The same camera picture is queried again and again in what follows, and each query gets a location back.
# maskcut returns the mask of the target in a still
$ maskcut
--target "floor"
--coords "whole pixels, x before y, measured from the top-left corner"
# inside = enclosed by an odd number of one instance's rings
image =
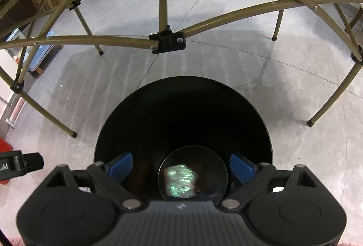
[[[168,0],[169,24],[182,29],[249,5],[273,0]],[[336,20],[333,6],[323,5]],[[80,9],[94,34],[157,32],[158,0],[84,0]],[[305,122],[325,103],[353,66],[349,49],[312,11],[285,11],[277,42],[277,12],[237,21],[188,39],[184,51],[152,55],[143,49],[66,45],[30,95],[76,130],[72,139],[26,105],[7,141],[23,153],[38,151],[41,171],[0,187],[0,228],[17,236],[15,216],[37,184],[60,163],[84,169],[93,161],[97,135],[111,111],[138,87],[175,76],[221,81],[244,95],[268,128],[278,169],[306,164],[344,207],[348,223],[341,242],[363,242],[363,72],[310,128]],[[36,24],[40,30],[45,19]],[[55,34],[86,34],[73,11]],[[362,28],[354,28],[357,36]]]

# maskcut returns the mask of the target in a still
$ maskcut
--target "black rubber foot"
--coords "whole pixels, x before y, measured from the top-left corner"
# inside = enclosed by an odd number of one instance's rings
[[[312,127],[315,123],[311,121],[311,119],[306,123],[309,127]]]

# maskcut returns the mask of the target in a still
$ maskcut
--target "metal frame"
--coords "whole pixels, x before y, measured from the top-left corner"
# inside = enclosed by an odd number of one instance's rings
[[[0,18],[19,0],[0,0]],[[17,78],[13,81],[5,71],[0,68],[0,77],[10,86],[19,85],[23,82],[25,74],[28,70],[32,57],[35,55],[37,49],[40,45],[52,45],[52,44],[74,44],[74,45],[94,45],[99,53],[101,53],[100,45],[108,45],[108,46],[123,46],[123,47],[133,47],[133,48],[143,48],[143,49],[157,49],[158,42],[155,40],[148,40],[144,38],[128,38],[128,37],[116,37],[116,36],[94,36],[90,31],[86,21],[84,20],[82,14],[78,7],[73,7],[71,4],[73,0],[63,0],[57,7],[47,12],[40,12],[41,7],[38,8],[37,14],[23,22],[14,24],[0,32],[0,36],[4,36],[7,33],[10,33],[17,27],[20,27],[24,24],[31,22],[30,30],[28,31],[27,38],[23,40],[16,40],[10,42],[2,42],[0,43],[0,49],[6,49],[15,46],[23,46],[26,49],[27,46],[32,46],[30,55],[26,62],[22,64],[19,63]],[[323,3],[332,3],[335,5],[338,14],[340,15],[342,21],[344,22],[344,26],[346,31],[348,32],[347,36],[344,31],[339,27],[339,25],[320,7],[320,4]],[[351,50],[352,55],[355,57],[356,63],[352,70],[349,72],[347,77],[341,83],[341,85],[337,88],[332,97],[324,104],[324,106],[317,112],[313,118],[308,121],[308,125],[312,126],[328,109],[329,107],[340,97],[343,91],[347,88],[347,86],[352,82],[354,77],[358,74],[360,68],[362,67],[362,54],[360,51],[360,47],[357,44],[357,41],[352,33],[350,24],[345,18],[343,12],[339,7],[339,3],[363,3],[363,0],[278,0],[269,3],[263,3],[259,5],[254,5],[251,7],[239,9],[234,12],[226,13],[209,20],[205,20],[203,22],[194,24],[190,27],[184,28],[179,32],[183,32],[186,38],[193,36],[195,34],[207,31],[209,29],[234,22],[237,20],[242,20],[244,18],[252,17],[255,15],[260,15],[272,11],[279,11],[275,32],[273,34],[273,40],[277,39],[278,32],[280,30],[280,25],[282,21],[282,16],[285,9],[295,8],[306,6],[311,9],[317,16],[319,16],[346,44],[346,46]],[[59,16],[62,12],[67,8],[74,8],[75,13],[77,14],[80,22],[85,28],[88,36],[80,35],[80,36],[54,36],[54,37],[46,37],[48,31],[55,24]],[[46,24],[43,26],[39,36],[37,38],[30,38],[32,33],[32,29],[34,27],[34,22],[36,19],[43,17],[45,15],[50,14],[49,19]],[[164,31],[168,27],[168,3],[167,0],[159,0],[159,31]],[[28,102],[32,107],[34,107],[38,112],[48,118],[52,123],[57,125],[59,128],[67,132],[72,137],[75,137],[77,134],[58,121],[55,117],[53,117],[50,113],[48,113],[45,109],[43,109],[39,104],[37,104],[31,97],[29,97],[23,91],[19,92],[20,96],[24,98],[26,102]]]

